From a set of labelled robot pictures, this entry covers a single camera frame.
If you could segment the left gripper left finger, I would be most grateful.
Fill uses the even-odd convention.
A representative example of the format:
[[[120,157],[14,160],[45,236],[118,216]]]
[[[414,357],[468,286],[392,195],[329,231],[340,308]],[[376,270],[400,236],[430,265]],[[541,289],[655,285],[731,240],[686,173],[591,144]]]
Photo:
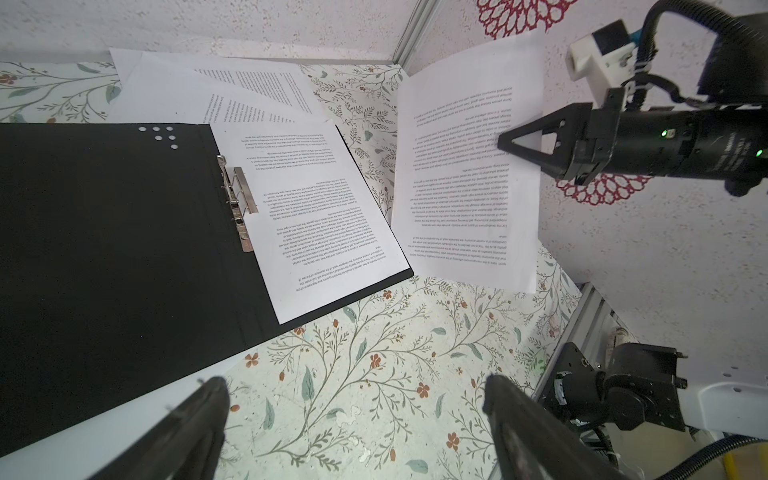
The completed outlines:
[[[230,411],[224,378],[212,377],[94,479],[212,479]]]

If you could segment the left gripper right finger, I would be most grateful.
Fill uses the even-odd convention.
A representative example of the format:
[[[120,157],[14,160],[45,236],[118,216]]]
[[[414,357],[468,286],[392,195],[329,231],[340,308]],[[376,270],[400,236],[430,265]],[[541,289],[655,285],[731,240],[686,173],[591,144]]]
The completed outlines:
[[[487,415],[503,479],[623,479],[509,378],[485,383]]]

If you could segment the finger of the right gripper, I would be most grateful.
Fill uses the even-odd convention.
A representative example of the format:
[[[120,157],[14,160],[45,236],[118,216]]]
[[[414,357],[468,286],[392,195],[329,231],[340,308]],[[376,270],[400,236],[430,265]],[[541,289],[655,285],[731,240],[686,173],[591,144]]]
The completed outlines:
[[[570,104],[501,133],[497,148],[538,166],[543,173],[554,179],[574,179],[577,171],[575,153],[579,143],[584,142],[592,110],[591,103]],[[535,134],[539,134],[541,140],[548,137],[553,141],[550,151],[521,142],[524,137]]]

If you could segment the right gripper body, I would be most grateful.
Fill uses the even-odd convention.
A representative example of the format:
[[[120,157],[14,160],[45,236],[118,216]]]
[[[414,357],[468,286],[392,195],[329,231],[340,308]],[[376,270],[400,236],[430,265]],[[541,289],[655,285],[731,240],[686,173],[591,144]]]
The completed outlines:
[[[589,113],[572,155],[572,180],[586,185],[601,174],[719,180],[757,186],[767,178],[767,110],[627,111],[609,91]]]

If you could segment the blue black folder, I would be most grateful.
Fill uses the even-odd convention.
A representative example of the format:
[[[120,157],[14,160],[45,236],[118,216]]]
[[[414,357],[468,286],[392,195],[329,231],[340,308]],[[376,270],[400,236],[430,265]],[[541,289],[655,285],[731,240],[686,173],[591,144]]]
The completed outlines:
[[[321,316],[277,321],[214,124],[1,128],[1,452]]]

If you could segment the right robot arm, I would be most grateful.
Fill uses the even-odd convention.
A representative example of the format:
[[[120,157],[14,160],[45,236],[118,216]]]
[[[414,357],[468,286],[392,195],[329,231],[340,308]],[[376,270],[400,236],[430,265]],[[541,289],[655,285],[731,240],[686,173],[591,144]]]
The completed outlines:
[[[695,96],[652,72],[661,17],[715,35]],[[502,133],[501,151],[578,186],[598,176],[717,180],[734,197],[767,176],[767,17],[703,1],[659,1],[641,29],[615,21],[573,43],[566,65],[590,103],[573,103]]]

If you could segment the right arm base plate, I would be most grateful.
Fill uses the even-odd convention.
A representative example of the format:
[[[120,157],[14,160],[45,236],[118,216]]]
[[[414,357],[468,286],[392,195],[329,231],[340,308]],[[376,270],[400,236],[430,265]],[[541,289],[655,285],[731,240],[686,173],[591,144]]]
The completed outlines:
[[[544,377],[537,401],[575,433],[606,423],[621,431],[651,423],[683,432],[679,392],[688,381],[677,375],[677,363],[684,357],[670,347],[625,343],[599,369],[567,342]]]

